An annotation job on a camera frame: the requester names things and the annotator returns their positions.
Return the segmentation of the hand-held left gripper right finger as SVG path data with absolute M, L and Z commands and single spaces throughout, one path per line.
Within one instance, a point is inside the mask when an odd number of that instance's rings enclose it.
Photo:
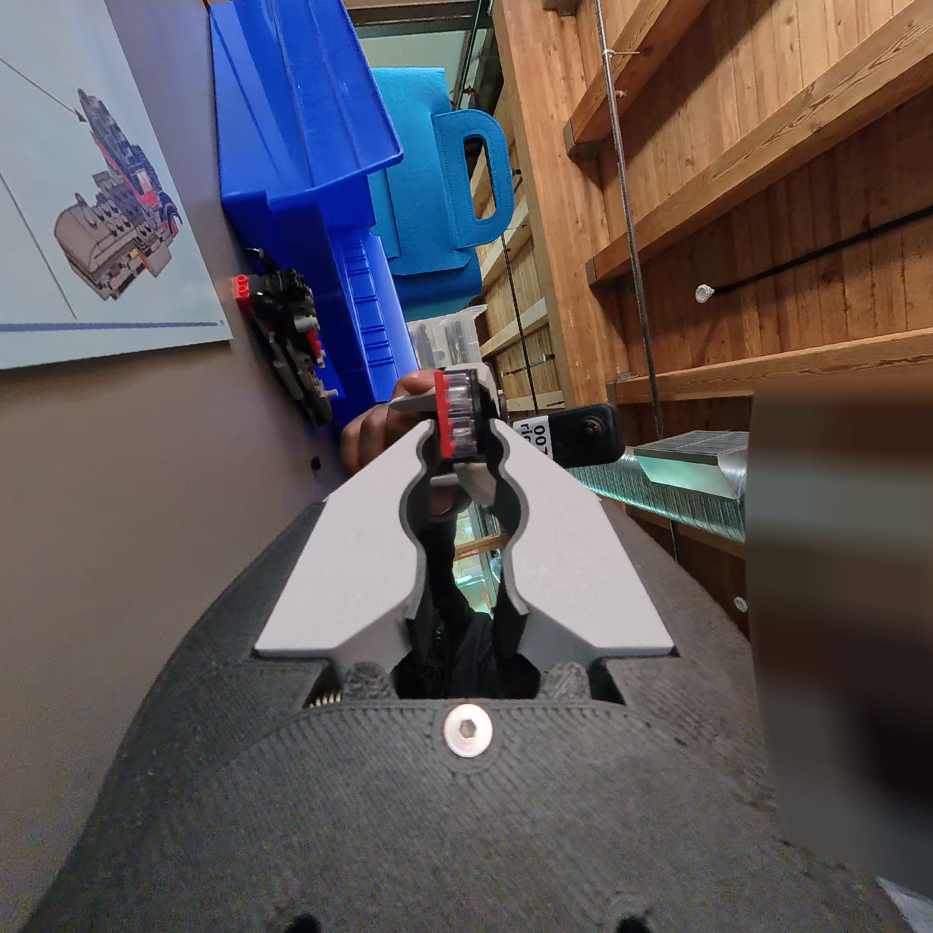
M 502 421 L 487 429 L 503 551 L 497 659 L 540 674 L 574 662 L 675 653 L 601 499 Z

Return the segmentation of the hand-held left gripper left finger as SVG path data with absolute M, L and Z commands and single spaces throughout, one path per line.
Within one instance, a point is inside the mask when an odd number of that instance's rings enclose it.
M 265 659 L 323 659 L 344 681 L 371 662 L 390 672 L 434 629 L 426 551 L 437 423 L 421 421 L 324 502 L 255 644 Z

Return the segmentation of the red black toy brick assembly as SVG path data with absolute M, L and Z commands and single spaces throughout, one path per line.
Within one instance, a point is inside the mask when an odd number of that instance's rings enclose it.
M 478 462 L 484 455 L 489 398 L 477 370 L 440 369 L 435 390 L 441 458 L 453 465 Z

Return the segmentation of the grey desk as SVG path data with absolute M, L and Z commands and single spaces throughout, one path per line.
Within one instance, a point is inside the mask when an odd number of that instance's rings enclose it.
M 344 479 L 229 292 L 208 3 L 106 7 L 232 340 L 2 373 L 2 931 L 64 866 L 181 638 Z

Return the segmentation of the person's right hand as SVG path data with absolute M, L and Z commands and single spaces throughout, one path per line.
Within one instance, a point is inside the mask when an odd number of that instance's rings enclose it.
M 421 395 L 435 387 L 435 370 L 418 369 L 402 377 L 395 385 L 392 399 Z M 431 414 L 405 413 L 389 403 L 379 403 L 360 414 L 344 427 L 340 458 L 347 475 L 352 476 L 374 461 L 381 453 L 404 437 Z M 460 487 L 433 487 L 430 514 L 438 521 L 454 520 L 468 508 L 470 499 Z

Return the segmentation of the clear plastic organizer box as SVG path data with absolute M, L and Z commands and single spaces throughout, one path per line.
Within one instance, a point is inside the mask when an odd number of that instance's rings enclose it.
M 470 306 L 443 316 L 408 322 L 419 367 L 441 369 L 482 364 L 476 318 L 485 310 L 486 305 Z

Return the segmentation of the blue plastic bin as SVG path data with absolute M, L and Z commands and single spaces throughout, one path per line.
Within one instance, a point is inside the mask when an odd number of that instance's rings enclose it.
M 245 248 L 303 269 L 337 234 L 375 259 L 369 179 L 403 148 L 339 1 L 225 2 L 210 11 L 221 202 Z
M 365 227 L 329 227 L 328 239 L 343 315 L 325 326 L 325 343 L 352 419 L 390 400 L 418 362 L 379 237 Z

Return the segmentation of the grey toy brick car model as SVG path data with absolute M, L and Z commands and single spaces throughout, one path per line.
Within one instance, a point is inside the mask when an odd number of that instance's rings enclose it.
M 281 268 L 264 250 L 245 249 L 254 264 L 232 282 L 236 304 L 263 345 L 288 396 L 316 426 L 333 422 L 338 389 L 325 386 L 318 370 L 326 362 L 311 289 L 296 269 Z

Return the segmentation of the blue felt bag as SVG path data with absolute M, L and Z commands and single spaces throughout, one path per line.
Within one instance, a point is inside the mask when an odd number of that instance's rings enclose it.
M 515 209 L 507 139 L 482 110 L 453 111 L 441 68 L 376 68 L 372 76 L 402 146 L 401 162 L 372 174 L 379 237 L 408 321 L 465 308 L 483 292 L 477 248 L 497 240 Z M 478 217 L 467 142 L 481 142 L 495 210 Z

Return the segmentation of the metal threaded rod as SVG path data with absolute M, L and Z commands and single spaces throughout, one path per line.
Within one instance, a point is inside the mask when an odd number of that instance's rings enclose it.
M 641 333 L 643 349 L 646 356 L 647 379 L 650 391 L 650 403 L 654 417 L 655 428 L 658 439 L 665 439 L 667 432 L 663 421 L 663 413 L 659 397 L 659 388 L 657 383 L 657 373 L 654 362 L 653 347 L 650 335 L 650 326 L 647 315 L 647 304 L 640 254 L 636 239 L 636 222 L 633 215 L 631 197 L 629 193 L 627 167 L 624 143 L 622 139 L 622 124 L 619 111 L 619 101 L 622 99 L 619 89 L 616 87 L 615 76 L 613 73 L 613 62 L 616 58 L 622 57 L 622 53 L 610 47 L 607 40 L 605 29 L 605 17 L 601 1 L 594 1 L 594 15 L 596 17 L 597 32 L 600 45 L 602 68 L 605 79 L 605 94 L 610 114 L 610 129 L 613 141 L 613 147 L 616 155 L 617 174 L 622 193 L 622 206 L 626 224 L 626 237 L 629 246 L 630 260 L 632 264 L 633 284 L 636 294 L 636 309 Z

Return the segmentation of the black ceiling pipe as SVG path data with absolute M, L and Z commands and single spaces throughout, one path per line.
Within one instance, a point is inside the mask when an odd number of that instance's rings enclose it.
M 819 259 L 826 258 L 833 254 L 849 249 L 851 247 L 858 246 L 862 243 L 871 242 L 875 239 L 878 239 L 880 237 L 887 235 L 888 233 L 897 231 L 903 227 L 907 227 L 907 226 L 916 224 L 918 222 L 921 222 L 923 220 L 927 220 L 928 218 L 931 218 L 931 216 L 932 216 L 932 205 L 929 204 L 911 213 L 888 220 L 875 227 L 870 227 L 870 228 L 861 230 L 850 237 L 830 243 L 819 249 L 812 250 L 799 257 L 788 260 L 778 265 L 774 265 L 769 269 L 747 276 L 738 281 L 735 281 L 729 284 L 717 285 L 716 287 L 720 287 L 721 291 L 717 292 L 717 295 L 715 296 L 724 296 L 729 293 L 746 288 L 748 286 L 755 285 L 758 282 L 767 280 L 777 275 L 791 272 L 795 269 L 798 269 L 801 266 L 816 262 Z

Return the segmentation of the toy brick instruction booklet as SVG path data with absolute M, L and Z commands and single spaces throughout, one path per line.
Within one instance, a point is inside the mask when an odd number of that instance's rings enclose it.
M 104 2 L 1 3 L 1 367 L 231 339 Z

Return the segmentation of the silver ventilation duct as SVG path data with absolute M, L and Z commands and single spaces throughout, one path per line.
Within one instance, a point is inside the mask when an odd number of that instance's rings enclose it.
M 748 445 L 747 431 L 693 430 L 568 470 L 596 494 L 743 544 Z

